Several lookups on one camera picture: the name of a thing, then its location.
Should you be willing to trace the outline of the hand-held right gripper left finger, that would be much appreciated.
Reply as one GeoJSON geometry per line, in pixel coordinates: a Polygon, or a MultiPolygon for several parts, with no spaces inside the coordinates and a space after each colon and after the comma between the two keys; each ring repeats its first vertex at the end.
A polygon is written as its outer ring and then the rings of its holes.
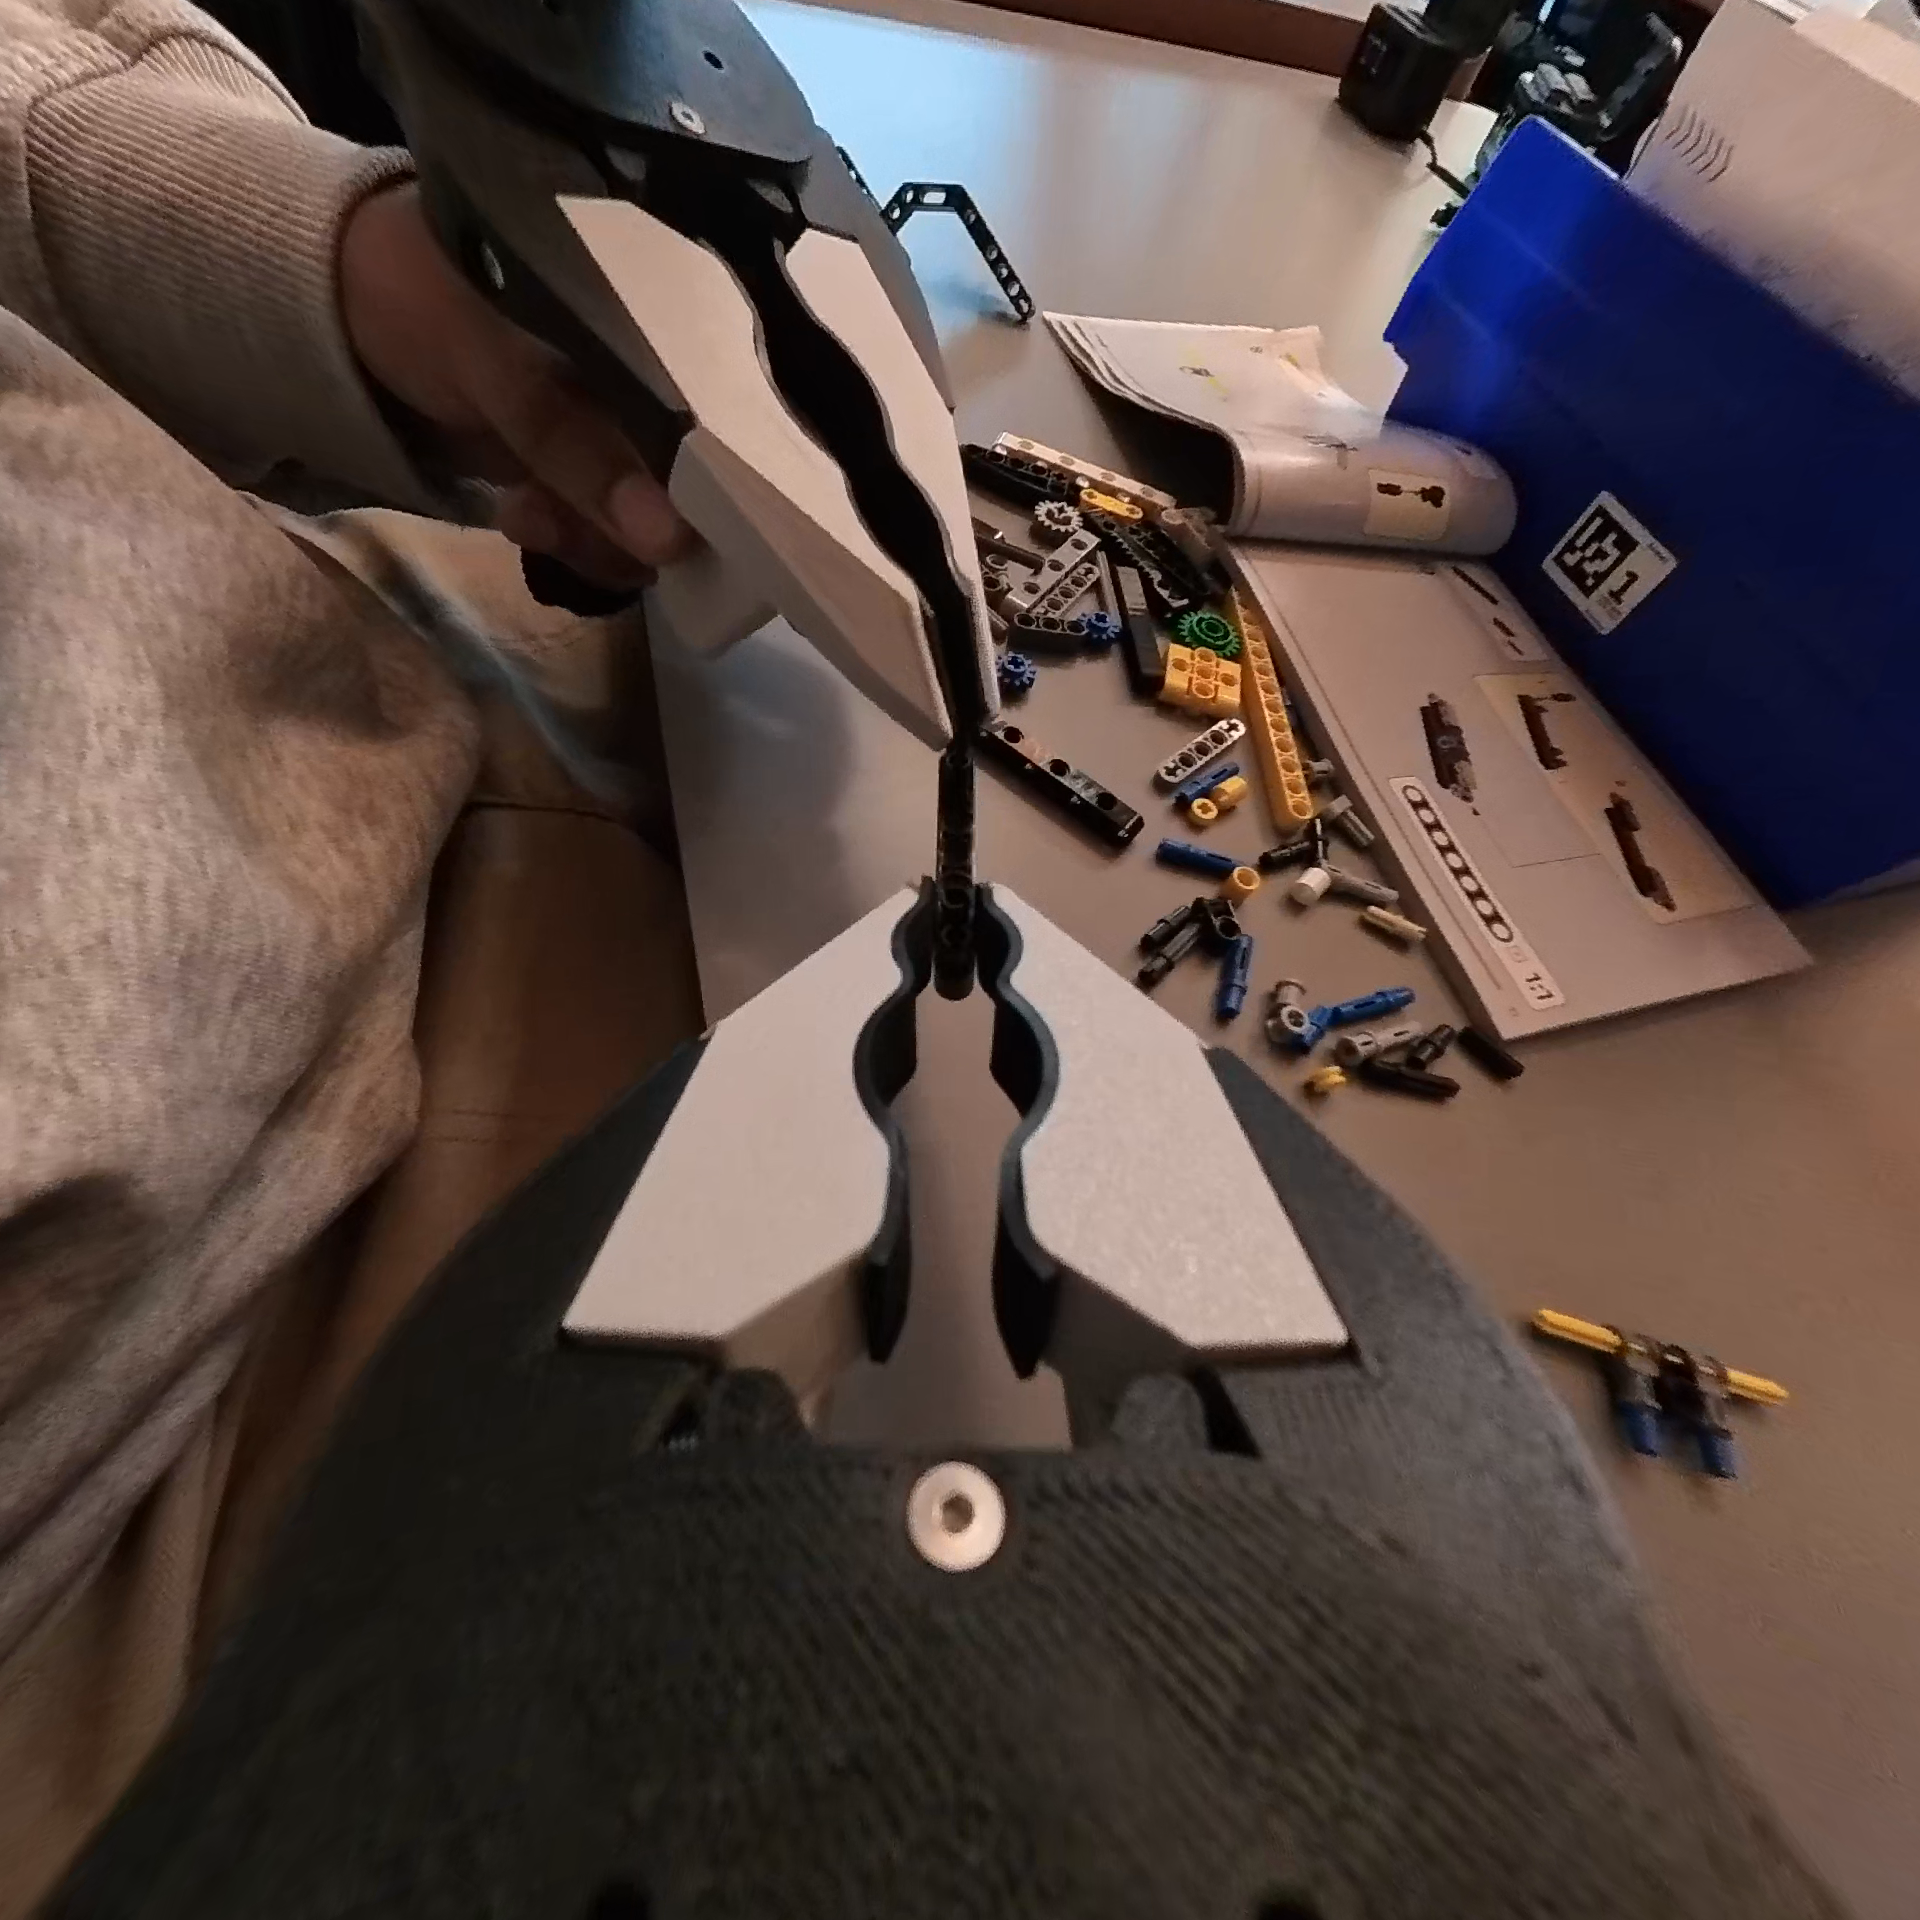
{"type": "Polygon", "coordinates": [[[563,1331],[767,1373],[813,1425],[886,1361],[911,1276],[896,1105],[919,1068],[920,893],[897,889],[718,1021],[563,1331]]]}

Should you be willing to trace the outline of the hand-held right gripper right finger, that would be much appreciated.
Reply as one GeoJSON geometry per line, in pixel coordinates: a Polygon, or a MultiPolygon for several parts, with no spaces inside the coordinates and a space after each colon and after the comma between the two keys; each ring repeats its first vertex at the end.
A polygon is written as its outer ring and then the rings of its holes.
{"type": "Polygon", "coordinates": [[[1214,1051],[1013,889],[975,900],[998,1154],[991,1307],[1072,1433],[1135,1381],[1315,1363],[1348,1327],[1237,1116],[1214,1051]]]}

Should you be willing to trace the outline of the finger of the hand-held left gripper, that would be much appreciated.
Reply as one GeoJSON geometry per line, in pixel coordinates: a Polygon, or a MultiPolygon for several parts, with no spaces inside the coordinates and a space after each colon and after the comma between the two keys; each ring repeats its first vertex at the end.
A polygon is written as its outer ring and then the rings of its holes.
{"type": "Polygon", "coordinates": [[[723,250],[628,200],[563,194],[557,209],[638,337],[622,349],[628,368],[687,419],[668,493],[711,562],[660,584],[677,631],[729,648],[749,613],[777,616],[869,701],[942,747],[953,716],[927,608],[869,466],[877,408],[784,273],[811,227],[784,245],[748,219],[723,250]]]}
{"type": "Polygon", "coordinates": [[[937,378],[859,243],[808,228],[784,273],[877,408],[869,440],[897,527],[896,551],[927,608],[948,709],[996,709],[991,627],[979,579],[968,485],[937,378]]]}

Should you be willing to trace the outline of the thin black lego beam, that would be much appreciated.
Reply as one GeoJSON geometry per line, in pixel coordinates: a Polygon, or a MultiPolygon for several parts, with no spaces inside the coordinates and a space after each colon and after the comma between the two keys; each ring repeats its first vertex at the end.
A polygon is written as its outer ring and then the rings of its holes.
{"type": "Polygon", "coordinates": [[[991,677],[956,691],[937,757],[931,983],[948,1002],[975,983],[975,743],[993,714],[991,677]]]}

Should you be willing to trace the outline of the person's left forearm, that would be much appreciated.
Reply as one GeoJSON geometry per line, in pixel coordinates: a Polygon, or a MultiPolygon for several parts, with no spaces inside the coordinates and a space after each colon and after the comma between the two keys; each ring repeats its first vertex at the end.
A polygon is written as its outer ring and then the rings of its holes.
{"type": "Polygon", "coordinates": [[[4,306],[237,483],[439,500],[344,335],[341,243],[412,184],[191,4],[1,4],[4,306]]]}

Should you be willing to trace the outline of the long yellow lego beam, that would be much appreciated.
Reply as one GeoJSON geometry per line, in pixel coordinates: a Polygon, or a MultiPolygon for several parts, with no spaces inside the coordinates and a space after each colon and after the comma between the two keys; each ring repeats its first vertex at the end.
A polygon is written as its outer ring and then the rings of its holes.
{"type": "Polygon", "coordinates": [[[1254,747],[1271,820],[1279,842],[1292,842],[1317,817],[1311,757],[1292,725],[1279,649],[1256,601],[1246,589],[1231,588],[1229,613],[1238,633],[1241,723],[1254,747]]]}

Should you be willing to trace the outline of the yellow axle lego assembly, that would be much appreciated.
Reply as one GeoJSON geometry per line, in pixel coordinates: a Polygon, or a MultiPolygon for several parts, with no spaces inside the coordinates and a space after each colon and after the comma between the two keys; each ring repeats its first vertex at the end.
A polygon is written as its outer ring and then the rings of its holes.
{"type": "Polygon", "coordinates": [[[1536,1309],[1526,1331],[1593,1355],[1614,1429],[1629,1453],[1661,1459],[1670,1445],[1685,1445],[1711,1481],[1739,1476],[1731,1407],[1783,1409],[1789,1402],[1789,1391],[1769,1377],[1639,1331],[1549,1307],[1536,1309]]]}

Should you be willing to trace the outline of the person's left hand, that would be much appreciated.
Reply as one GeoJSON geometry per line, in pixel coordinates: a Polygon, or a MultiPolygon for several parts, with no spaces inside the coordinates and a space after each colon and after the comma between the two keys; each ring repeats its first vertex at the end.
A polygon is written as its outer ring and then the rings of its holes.
{"type": "Polygon", "coordinates": [[[503,537],[619,589],[696,549],[569,363],[457,275],[413,184],[381,188],[344,219],[337,292],[358,368],[457,477],[494,492],[503,537]]]}

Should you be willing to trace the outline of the flat open instruction booklet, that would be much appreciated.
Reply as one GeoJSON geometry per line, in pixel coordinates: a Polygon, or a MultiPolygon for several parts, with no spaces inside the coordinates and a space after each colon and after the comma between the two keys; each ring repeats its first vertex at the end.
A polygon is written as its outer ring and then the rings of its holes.
{"type": "Polygon", "coordinates": [[[1237,545],[1311,746],[1502,1040],[1811,951],[1479,562],[1237,545]]]}

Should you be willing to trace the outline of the black device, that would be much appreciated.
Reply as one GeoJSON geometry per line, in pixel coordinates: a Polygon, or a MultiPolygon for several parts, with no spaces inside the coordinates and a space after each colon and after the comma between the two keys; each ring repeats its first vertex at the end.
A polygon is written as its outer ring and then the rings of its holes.
{"type": "Polygon", "coordinates": [[[1479,12],[1473,2],[1373,4],[1335,106],[1369,137],[1405,148],[1429,131],[1459,68],[1477,58],[1479,12]]]}

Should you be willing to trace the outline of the person's grey hoodie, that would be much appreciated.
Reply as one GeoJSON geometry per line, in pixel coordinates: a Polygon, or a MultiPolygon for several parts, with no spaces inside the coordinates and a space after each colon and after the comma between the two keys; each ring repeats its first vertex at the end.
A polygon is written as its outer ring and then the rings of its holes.
{"type": "Polygon", "coordinates": [[[12,1653],[412,1128],[475,719],[303,529],[14,315],[1,667],[12,1653]]]}

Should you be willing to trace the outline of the dark equipment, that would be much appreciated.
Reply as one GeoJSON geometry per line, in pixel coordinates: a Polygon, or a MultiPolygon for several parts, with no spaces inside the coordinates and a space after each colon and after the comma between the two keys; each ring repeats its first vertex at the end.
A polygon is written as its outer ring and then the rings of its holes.
{"type": "Polygon", "coordinates": [[[1588,107],[1556,127],[1621,173],[1667,106],[1697,35],[1697,21],[1683,4],[1516,4],[1479,65],[1469,100],[1504,113],[1524,76],[1549,65],[1591,93],[1588,107]]]}

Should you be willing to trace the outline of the blue storage bin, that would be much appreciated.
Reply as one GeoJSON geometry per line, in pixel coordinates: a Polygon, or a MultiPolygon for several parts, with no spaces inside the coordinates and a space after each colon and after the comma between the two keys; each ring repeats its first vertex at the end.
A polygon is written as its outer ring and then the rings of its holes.
{"type": "Polygon", "coordinates": [[[1569,140],[1507,140],[1382,341],[1494,573],[1776,908],[1917,853],[1917,412],[1569,140]]]}

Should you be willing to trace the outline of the white cardboard box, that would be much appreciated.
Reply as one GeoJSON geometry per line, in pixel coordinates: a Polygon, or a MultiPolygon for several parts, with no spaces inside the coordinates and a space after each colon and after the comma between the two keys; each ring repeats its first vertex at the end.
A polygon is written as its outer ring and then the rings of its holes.
{"type": "Polygon", "coordinates": [[[1756,282],[1912,292],[1912,12],[1721,4],[1625,185],[1756,282]]]}

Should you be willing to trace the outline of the black angled lego frame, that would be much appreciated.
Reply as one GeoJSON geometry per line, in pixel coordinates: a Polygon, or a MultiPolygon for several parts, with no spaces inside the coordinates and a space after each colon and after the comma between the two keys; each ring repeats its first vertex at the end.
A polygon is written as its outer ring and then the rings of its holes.
{"type": "Polygon", "coordinates": [[[945,213],[960,223],[967,240],[993,280],[1000,300],[1011,306],[1020,325],[1031,325],[1039,314],[1037,305],[971,193],[958,180],[902,180],[879,205],[879,217],[888,233],[901,233],[920,213],[945,213]]]}

